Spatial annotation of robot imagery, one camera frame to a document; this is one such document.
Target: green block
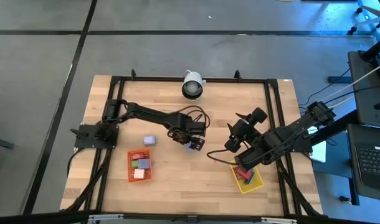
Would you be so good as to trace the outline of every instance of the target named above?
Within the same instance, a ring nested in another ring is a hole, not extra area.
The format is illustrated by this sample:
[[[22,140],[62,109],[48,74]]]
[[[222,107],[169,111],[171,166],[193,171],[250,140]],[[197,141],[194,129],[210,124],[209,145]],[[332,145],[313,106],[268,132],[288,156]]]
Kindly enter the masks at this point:
[[[138,167],[138,161],[132,161],[132,167]]]

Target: wooden table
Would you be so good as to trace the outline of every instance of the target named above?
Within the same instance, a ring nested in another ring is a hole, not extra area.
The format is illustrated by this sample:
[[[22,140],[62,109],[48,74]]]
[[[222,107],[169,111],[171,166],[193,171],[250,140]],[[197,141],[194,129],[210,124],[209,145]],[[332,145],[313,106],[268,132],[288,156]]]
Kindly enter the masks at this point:
[[[83,117],[86,124],[100,120],[110,86],[111,76],[96,75]],[[184,146],[166,136],[167,130],[157,124],[131,119],[120,124],[116,148],[113,150],[103,200],[104,212],[170,213],[202,215],[283,215],[276,165],[258,165],[265,186],[247,194],[237,188],[230,167],[206,156],[209,151],[223,149],[229,137],[226,123],[234,124],[234,113],[248,114],[256,107],[267,112],[264,85],[257,83],[206,83],[197,101],[182,96],[180,82],[125,82],[123,98],[129,102],[164,112],[176,111],[187,105],[201,106],[211,117],[206,143],[201,151],[185,151]],[[279,80],[278,86],[285,123],[300,117],[297,98],[291,80]],[[276,126],[277,110],[271,89]],[[269,120],[255,126],[265,132]],[[126,152],[142,149],[143,137],[154,134],[157,144],[149,147],[153,179],[138,184],[128,183]],[[84,149],[72,161],[61,208],[68,207],[88,184],[95,155],[94,149]],[[227,161],[231,152],[216,154]],[[311,162],[302,154],[293,153],[297,185],[314,209],[322,212]],[[98,187],[93,192],[95,207]],[[291,190],[287,186],[290,211],[294,212]]]

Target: orange tray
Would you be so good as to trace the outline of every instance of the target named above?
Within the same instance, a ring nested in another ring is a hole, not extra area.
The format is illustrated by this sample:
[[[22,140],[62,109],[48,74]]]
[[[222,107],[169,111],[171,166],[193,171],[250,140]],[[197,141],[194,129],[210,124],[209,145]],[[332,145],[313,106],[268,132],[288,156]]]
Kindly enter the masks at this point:
[[[135,179],[133,177],[133,173],[135,172],[135,168],[132,167],[132,156],[136,153],[142,152],[145,157],[144,159],[150,160],[150,169],[145,169],[145,178],[144,179]],[[128,181],[129,183],[138,183],[151,180],[151,156],[150,156],[150,150],[149,149],[139,149],[139,150],[132,150],[128,151]]]

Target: yellow tray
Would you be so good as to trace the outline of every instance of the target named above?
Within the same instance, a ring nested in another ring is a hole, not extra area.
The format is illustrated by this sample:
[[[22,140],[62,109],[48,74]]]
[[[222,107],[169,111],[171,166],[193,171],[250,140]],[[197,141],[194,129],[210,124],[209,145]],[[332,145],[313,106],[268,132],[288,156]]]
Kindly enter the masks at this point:
[[[241,191],[242,194],[245,194],[245,193],[248,193],[252,190],[256,190],[258,188],[261,188],[263,187],[265,184],[262,180],[262,178],[260,178],[260,175],[259,175],[259,172],[258,172],[258,169],[257,167],[254,167],[252,168],[254,170],[254,177],[252,178],[251,182],[249,184],[245,184],[245,180],[244,179],[241,179],[241,180],[244,180],[244,181],[239,181],[235,175],[235,172],[234,172],[234,168],[236,166],[233,166],[233,165],[230,165],[230,168],[232,169],[232,173],[233,173],[233,176],[234,176],[234,179],[235,181],[237,182],[237,185],[239,186],[239,189]]]

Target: laptop keyboard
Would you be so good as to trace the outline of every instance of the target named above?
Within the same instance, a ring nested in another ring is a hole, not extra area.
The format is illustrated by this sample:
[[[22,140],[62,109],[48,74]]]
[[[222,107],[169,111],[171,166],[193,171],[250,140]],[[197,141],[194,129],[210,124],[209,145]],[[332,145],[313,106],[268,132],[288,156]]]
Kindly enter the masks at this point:
[[[380,175],[380,150],[359,147],[357,151],[361,171]]]

